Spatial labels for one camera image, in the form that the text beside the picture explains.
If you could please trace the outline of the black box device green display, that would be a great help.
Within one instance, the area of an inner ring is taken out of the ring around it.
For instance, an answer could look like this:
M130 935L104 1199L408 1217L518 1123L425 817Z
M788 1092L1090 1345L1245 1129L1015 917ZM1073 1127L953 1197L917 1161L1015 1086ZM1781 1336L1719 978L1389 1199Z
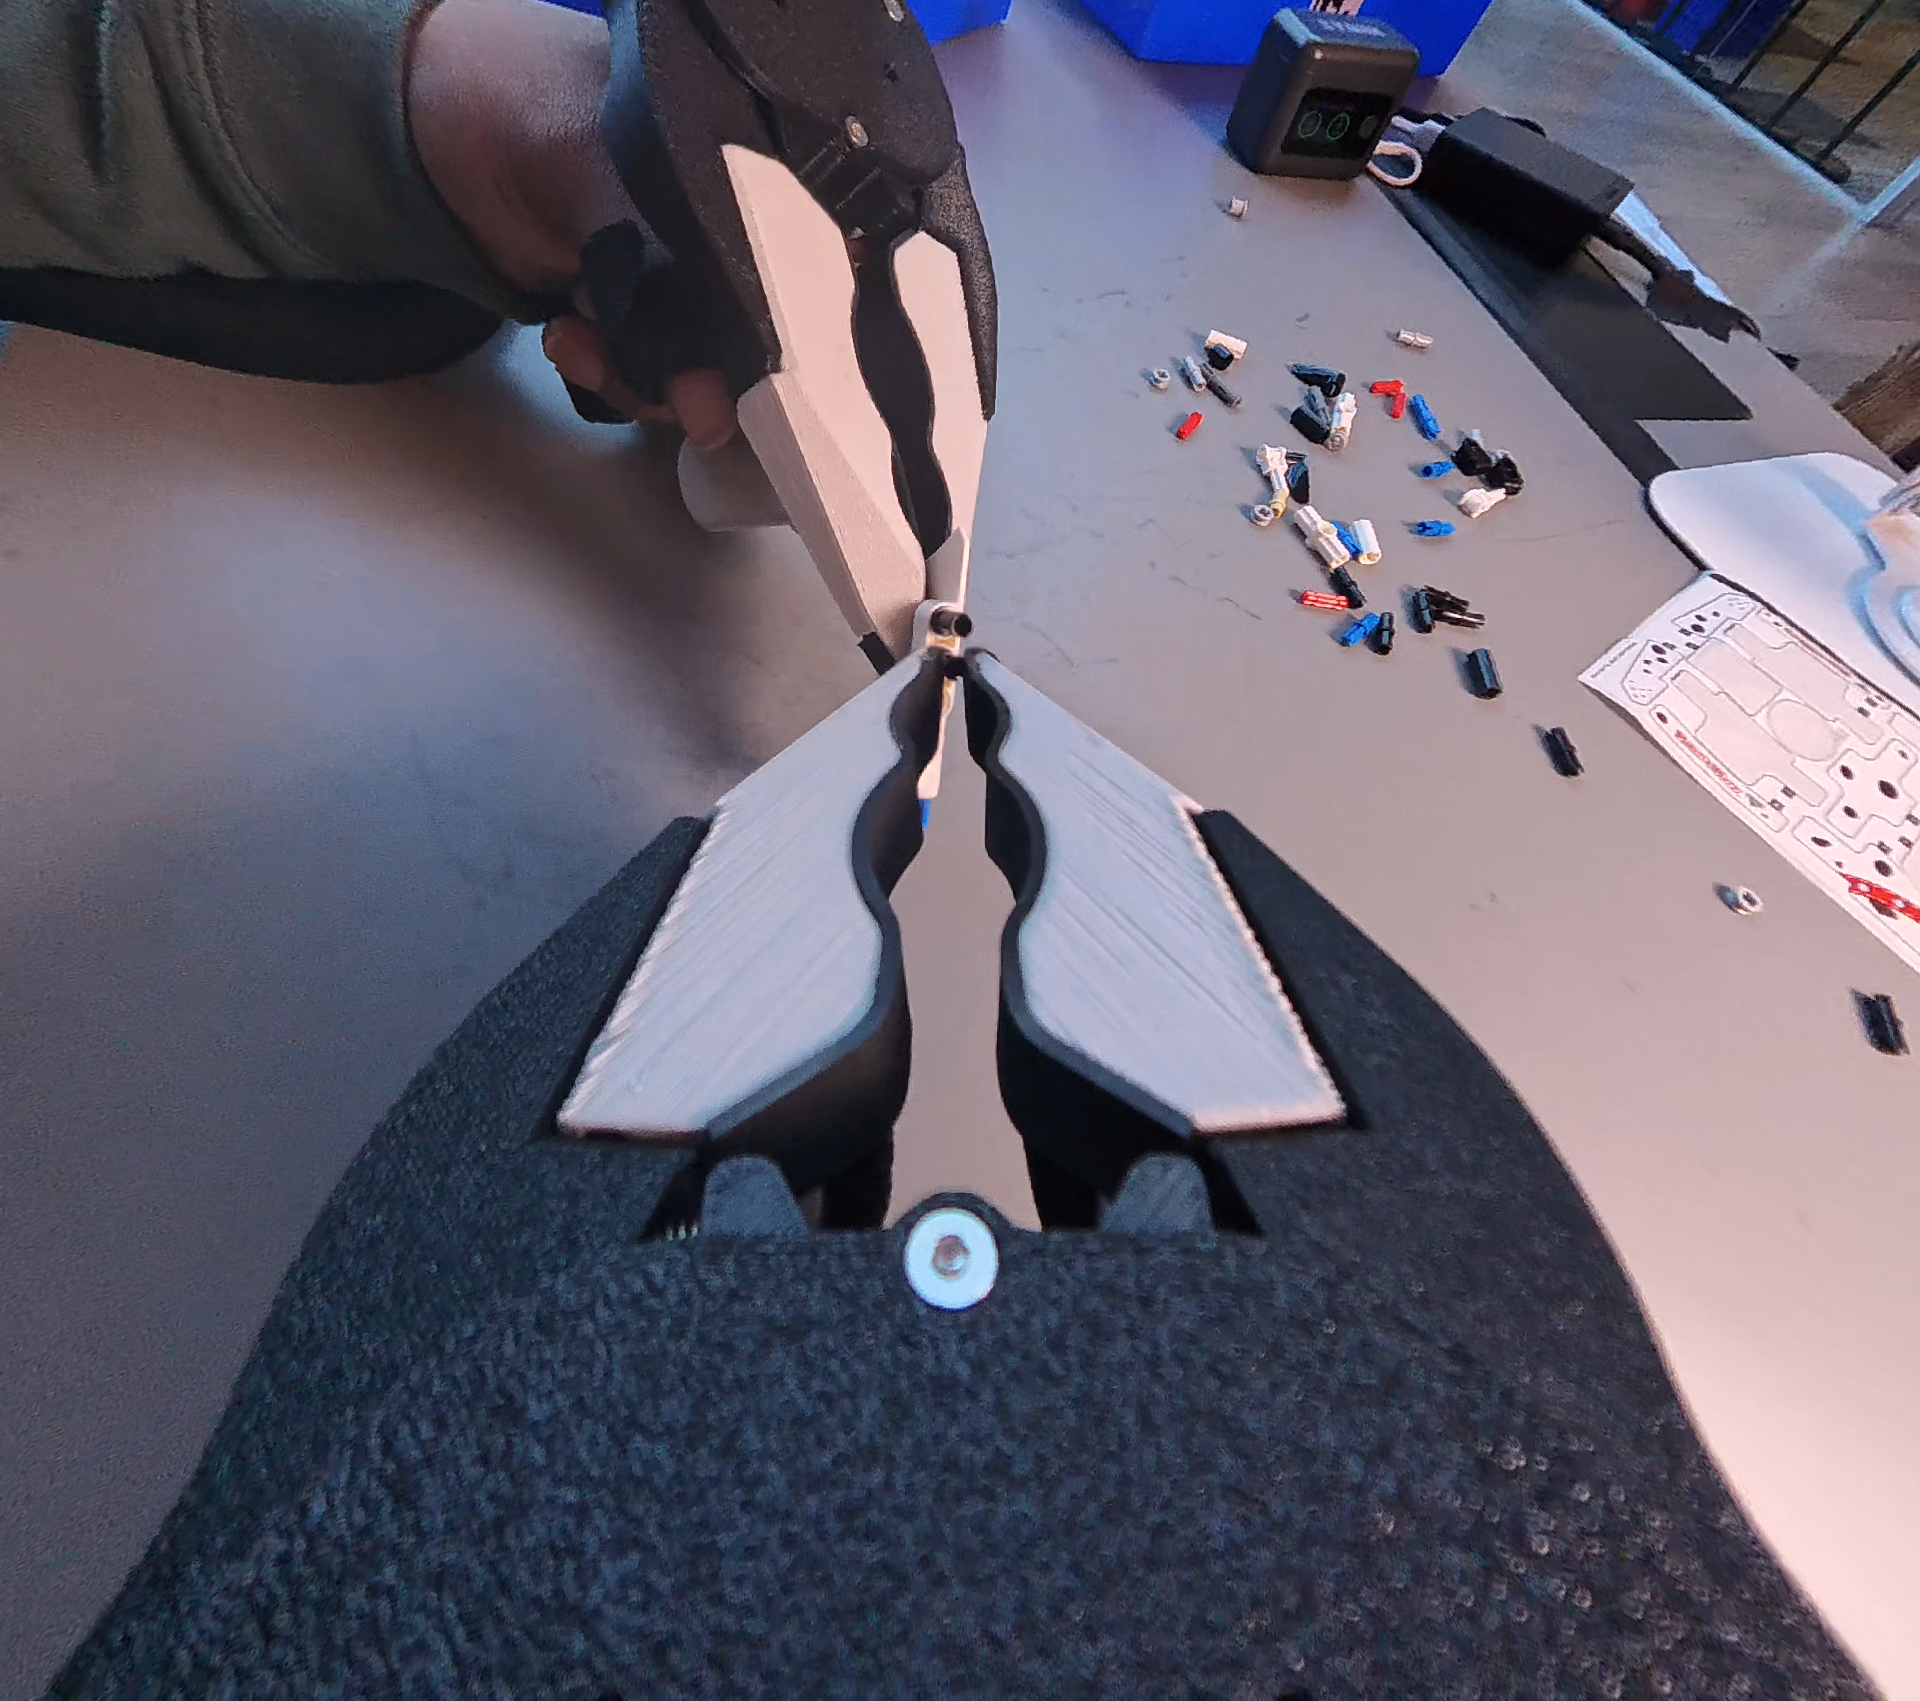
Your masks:
M1354 181L1419 69L1421 52L1389 23L1281 7L1245 68L1224 145L1255 176Z

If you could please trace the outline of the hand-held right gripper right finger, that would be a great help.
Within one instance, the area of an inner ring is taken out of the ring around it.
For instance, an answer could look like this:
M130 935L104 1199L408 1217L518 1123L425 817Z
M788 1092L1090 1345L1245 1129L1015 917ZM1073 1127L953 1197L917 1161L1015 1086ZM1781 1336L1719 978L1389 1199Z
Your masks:
M965 663L1001 935L997 1067L1026 1138L1339 1127L1343 1095L1201 809L1004 659Z

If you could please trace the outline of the grey desk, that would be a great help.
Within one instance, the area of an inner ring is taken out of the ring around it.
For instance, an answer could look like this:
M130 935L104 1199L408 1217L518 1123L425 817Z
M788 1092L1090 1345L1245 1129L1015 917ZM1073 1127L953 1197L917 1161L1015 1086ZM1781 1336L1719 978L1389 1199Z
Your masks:
M1505 1069L1747 1513L1915 1697L1915 1060L1853 1001L1915 1029L1915 975L1580 684L1693 562L1384 197L1221 212L1234 73L1073 0L941 62L1001 291L978 634ZM1283 599L1300 545L1238 519L1224 426L1172 442L1139 393L1210 330L1263 408L1283 363L1406 373L1519 456L1421 562L1486 643L1341 652ZM5 344L5 1697L143 1556L416 1069L866 677L795 534L694 528L533 335L390 389Z

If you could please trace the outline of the white sticker sheet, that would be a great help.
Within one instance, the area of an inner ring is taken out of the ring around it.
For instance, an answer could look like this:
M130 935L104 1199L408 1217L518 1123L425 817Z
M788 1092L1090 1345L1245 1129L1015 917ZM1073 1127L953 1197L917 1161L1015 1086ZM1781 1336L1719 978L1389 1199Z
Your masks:
M1580 680L1919 966L1915 714L1705 576Z

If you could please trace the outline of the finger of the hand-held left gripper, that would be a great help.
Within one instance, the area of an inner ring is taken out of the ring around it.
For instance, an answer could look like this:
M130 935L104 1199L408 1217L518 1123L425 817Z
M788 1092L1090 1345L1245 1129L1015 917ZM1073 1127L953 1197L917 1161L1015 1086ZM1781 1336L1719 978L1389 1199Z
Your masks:
M741 398L737 417L857 643L885 671L907 656L925 551L859 366L849 248L786 165L749 147L723 152L779 341L779 366Z
M957 254L929 232L904 238L894 248L894 290L929 380L929 420L899 449L925 542L925 596L961 610L990 417Z

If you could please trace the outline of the pile of small toy parts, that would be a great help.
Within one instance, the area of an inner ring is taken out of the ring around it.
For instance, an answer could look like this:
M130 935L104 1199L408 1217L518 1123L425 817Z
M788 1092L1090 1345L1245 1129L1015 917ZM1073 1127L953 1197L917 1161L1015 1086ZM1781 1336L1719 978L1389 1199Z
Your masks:
M1361 380L1339 366L1283 363L1263 408L1249 344L1210 330L1139 369L1163 395L1171 438L1216 420L1251 465L1234 502L1249 528L1300 545L1283 599L1314 616L1341 652L1389 657L1416 634L1487 640L1487 607L1468 582L1429 582L1422 559L1519 501L1519 456L1477 426L1443 422L1406 373Z

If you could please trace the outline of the white toy panel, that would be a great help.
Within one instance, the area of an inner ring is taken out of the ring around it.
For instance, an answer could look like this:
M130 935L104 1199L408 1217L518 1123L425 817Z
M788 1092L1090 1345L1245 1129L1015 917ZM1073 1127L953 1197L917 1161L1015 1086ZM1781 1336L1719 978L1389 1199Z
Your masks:
M953 607L953 609L961 609L965 610L961 603L935 601L935 599L929 599L915 610L915 645L929 657L939 657L939 663L941 663L941 684L943 684L941 692L939 692L939 701L934 705L932 742L925 747L925 763L923 763L923 772L920 772L917 783L915 783L917 799L923 799L923 796L939 799L941 779L943 779L950 716L951 716L951 708L953 708L957 685L959 685L959 677L965 672L965 657L968 657L970 640L973 640L970 636L968 643L953 643L953 645L935 643L929 634L929 616L932 616L932 610L935 607Z

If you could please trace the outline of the black power adapter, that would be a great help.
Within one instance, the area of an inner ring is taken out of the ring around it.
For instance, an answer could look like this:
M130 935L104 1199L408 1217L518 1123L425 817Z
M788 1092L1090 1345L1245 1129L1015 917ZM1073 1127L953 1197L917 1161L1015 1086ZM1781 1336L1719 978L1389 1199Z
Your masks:
M1442 129L1413 188L1545 269L1566 269L1635 184L1545 131L1477 108Z

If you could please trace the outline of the person's left hand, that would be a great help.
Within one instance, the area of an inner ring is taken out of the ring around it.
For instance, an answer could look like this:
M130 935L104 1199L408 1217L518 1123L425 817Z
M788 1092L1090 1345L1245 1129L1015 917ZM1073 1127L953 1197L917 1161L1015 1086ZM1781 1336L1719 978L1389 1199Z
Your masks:
M567 306L544 322L551 369L626 417L678 426L711 453L737 431L724 380L694 369L661 399L643 398L590 318L581 254L604 226L638 217L600 129L608 74L604 18L533 0L441 0L408 52L408 129L487 265L542 305Z

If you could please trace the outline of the white book stand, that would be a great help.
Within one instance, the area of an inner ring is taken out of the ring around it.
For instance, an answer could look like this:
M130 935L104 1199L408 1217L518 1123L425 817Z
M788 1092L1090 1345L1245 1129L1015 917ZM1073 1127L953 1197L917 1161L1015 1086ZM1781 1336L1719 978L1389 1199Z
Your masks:
M1819 452L1674 469L1648 501L1702 571L1919 708L1915 482Z

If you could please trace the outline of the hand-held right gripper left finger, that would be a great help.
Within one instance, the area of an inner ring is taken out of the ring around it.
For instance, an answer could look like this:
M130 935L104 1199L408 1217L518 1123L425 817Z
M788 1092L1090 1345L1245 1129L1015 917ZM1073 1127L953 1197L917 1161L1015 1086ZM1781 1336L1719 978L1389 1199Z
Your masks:
M911 1013L893 890L941 692L911 657L710 815L558 1112L571 1138L888 1143Z

